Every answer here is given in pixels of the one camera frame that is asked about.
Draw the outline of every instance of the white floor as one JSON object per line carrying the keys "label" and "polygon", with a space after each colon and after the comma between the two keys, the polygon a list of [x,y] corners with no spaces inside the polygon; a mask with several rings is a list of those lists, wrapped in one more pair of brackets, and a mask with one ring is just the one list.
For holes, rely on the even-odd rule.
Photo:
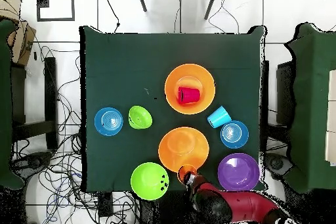
{"label": "white floor", "polygon": [[[36,38],[41,47],[46,45],[56,51],[53,55],[57,61],[58,86],[67,81],[76,79],[79,72],[75,66],[75,60],[79,56],[79,26],[93,26],[102,32],[113,32],[117,20],[114,17],[107,0],[74,0],[75,21],[69,22],[38,22],[36,15],[36,0],[22,0],[21,18],[27,20],[31,27],[37,30]],[[137,33],[173,33],[174,21],[179,9],[179,0],[144,0],[148,11],[142,10],[139,0],[110,0],[115,13],[119,17],[120,27],[118,32]],[[182,33],[217,33],[208,21],[204,20],[204,14],[209,0],[182,0]],[[270,61],[269,79],[269,109],[276,110],[276,66],[291,60],[289,51],[284,43],[293,38],[296,25],[302,22],[312,22],[321,30],[330,30],[336,25],[336,0],[225,0],[223,7],[228,10],[239,23],[239,32],[246,33],[252,26],[265,25],[266,36],[266,59]],[[215,0],[210,16],[218,11],[221,0]],[[71,16],[70,0],[50,0],[49,9],[41,9],[42,18],[59,18]],[[222,28],[225,32],[238,32],[235,20],[225,11],[221,10],[211,22]],[[179,32],[179,15],[176,21],[176,32]],[[44,64],[41,61],[40,49],[35,40],[33,52],[37,53],[37,60],[31,56],[26,67],[28,76],[26,79],[26,121],[35,122],[44,120]],[[65,85],[61,93],[69,100],[72,109],[78,114],[80,108],[80,86],[79,82]],[[58,107],[58,121],[64,121],[63,108]],[[275,113],[269,113],[269,120],[275,122]],[[73,134],[78,131],[75,125],[67,125],[66,134]],[[18,148],[26,144],[19,141]],[[30,139],[30,145],[23,153],[45,150],[45,136]],[[70,143],[64,146],[65,151],[72,151]],[[80,169],[80,162],[75,163]],[[52,194],[42,186],[45,185],[52,191],[50,182],[43,174],[34,176],[28,185],[26,209],[29,221],[42,224],[46,219],[46,209],[49,196]],[[265,181],[268,184],[268,192],[284,200],[284,188],[278,181],[270,178],[266,172]],[[59,208],[55,213],[58,218],[55,222],[48,224],[64,224],[73,212],[70,206]],[[95,224],[86,209],[76,210],[72,221],[67,224]]]}

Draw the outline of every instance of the cardboard box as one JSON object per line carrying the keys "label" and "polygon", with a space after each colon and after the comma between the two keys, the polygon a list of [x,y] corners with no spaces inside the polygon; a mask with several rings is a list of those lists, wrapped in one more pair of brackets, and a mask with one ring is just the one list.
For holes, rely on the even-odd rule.
{"label": "cardboard box", "polygon": [[12,61],[26,66],[33,47],[36,30],[29,26],[26,21],[20,22],[12,47]]}
{"label": "cardboard box", "polygon": [[0,0],[0,18],[7,18],[17,24],[20,21],[21,0]]}

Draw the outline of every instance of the blue bowl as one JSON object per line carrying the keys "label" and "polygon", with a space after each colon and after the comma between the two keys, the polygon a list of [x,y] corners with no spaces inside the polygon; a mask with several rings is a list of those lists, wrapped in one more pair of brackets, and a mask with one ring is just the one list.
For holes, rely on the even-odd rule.
{"label": "blue bowl", "polygon": [[123,127],[123,116],[118,110],[105,107],[100,109],[94,117],[94,126],[102,135],[116,135]]}
{"label": "blue bowl", "polygon": [[249,139],[249,130],[240,121],[231,121],[223,125],[220,139],[228,148],[240,148]]}

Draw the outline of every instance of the orange bowl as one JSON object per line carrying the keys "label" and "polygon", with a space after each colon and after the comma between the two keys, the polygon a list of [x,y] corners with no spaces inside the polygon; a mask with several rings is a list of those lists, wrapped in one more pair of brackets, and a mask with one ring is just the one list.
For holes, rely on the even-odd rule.
{"label": "orange bowl", "polygon": [[[198,89],[198,102],[180,104],[179,87]],[[182,114],[191,115],[204,111],[215,97],[215,81],[203,66],[182,64],[175,68],[165,81],[165,97],[173,109]]]}
{"label": "orange bowl", "polygon": [[190,164],[196,170],[206,161],[209,144],[204,134],[191,127],[179,127],[168,132],[159,144],[159,159],[169,170]]}

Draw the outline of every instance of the plastic cup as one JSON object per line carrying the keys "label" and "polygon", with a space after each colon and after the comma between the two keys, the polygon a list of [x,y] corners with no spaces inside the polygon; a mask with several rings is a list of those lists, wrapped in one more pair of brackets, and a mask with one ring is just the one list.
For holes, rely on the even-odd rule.
{"label": "plastic cup", "polygon": [[200,91],[193,88],[178,88],[178,102],[180,104],[198,102],[200,100]]}
{"label": "plastic cup", "polygon": [[184,176],[188,173],[191,172],[194,175],[197,175],[197,169],[190,164],[183,165],[179,171],[177,172],[177,179],[183,183]]}
{"label": "plastic cup", "polygon": [[156,200],[162,197],[169,186],[167,171],[161,165],[146,162],[139,165],[132,173],[132,190],[141,199]]}
{"label": "plastic cup", "polygon": [[123,127],[123,116],[118,110],[112,107],[105,107],[96,113],[94,126],[102,135],[116,135]]}
{"label": "plastic cup", "polygon": [[241,191],[253,189],[259,180],[259,166],[248,154],[226,156],[218,166],[218,180],[224,189]]}
{"label": "plastic cup", "polygon": [[249,130],[240,121],[231,121],[223,125],[220,131],[220,139],[228,148],[240,148],[249,139]]}
{"label": "plastic cup", "polygon": [[224,109],[224,107],[221,106],[216,111],[214,111],[209,117],[207,117],[207,121],[213,128],[216,128],[231,121],[231,117],[228,114],[228,112]]}
{"label": "plastic cup", "polygon": [[152,116],[145,108],[134,105],[129,110],[129,125],[134,129],[146,129],[153,123]]}

